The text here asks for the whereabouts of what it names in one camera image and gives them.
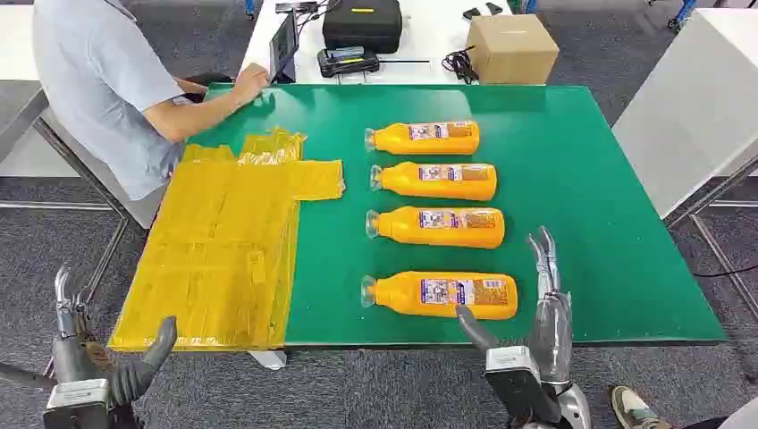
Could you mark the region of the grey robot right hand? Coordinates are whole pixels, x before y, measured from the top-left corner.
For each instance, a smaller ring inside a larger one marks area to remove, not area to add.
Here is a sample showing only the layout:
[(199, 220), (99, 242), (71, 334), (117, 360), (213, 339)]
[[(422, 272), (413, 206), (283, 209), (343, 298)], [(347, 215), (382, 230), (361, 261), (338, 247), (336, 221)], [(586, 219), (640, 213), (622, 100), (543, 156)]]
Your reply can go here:
[(570, 384), (572, 324), (570, 293), (560, 286), (556, 243), (544, 226), (539, 239), (527, 236), (535, 256), (537, 301), (532, 328), (526, 343), (502, 346), (474, 318), (469, 308), (456, 306), (461, 330), (484, 353), (485, 372), (516, 372), (534, 377), (541, 384)]

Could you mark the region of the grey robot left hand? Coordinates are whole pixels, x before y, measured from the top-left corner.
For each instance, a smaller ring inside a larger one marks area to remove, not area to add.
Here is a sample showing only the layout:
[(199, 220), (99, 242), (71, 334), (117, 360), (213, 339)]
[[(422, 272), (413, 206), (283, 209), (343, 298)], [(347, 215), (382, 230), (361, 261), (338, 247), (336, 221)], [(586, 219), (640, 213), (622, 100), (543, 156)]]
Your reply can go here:
[(55, 275), (55, 313), (59, 334), (53, 342), (56, 386), (47, 406), (96, 404), (125, 406), (146, 393), (178, 338), (174, 315), (160, 323), (155, 340), (138, 360), (114, 366), (88, 329), (87, 307), (80, 295), (66, 292), (70, 269)]

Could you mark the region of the person's hand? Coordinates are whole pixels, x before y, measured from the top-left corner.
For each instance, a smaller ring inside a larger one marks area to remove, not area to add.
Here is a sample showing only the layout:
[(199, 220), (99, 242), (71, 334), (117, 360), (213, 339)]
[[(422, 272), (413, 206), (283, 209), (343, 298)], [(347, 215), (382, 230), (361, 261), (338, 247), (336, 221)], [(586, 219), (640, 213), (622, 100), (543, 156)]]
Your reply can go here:
[(240, 108), (253, 102), (262, 89), (268, 86), (268, 82), (268, 70), (265, 67), (257, 63), (249, 64), (234, 82), (231, 95), (235, 105)]

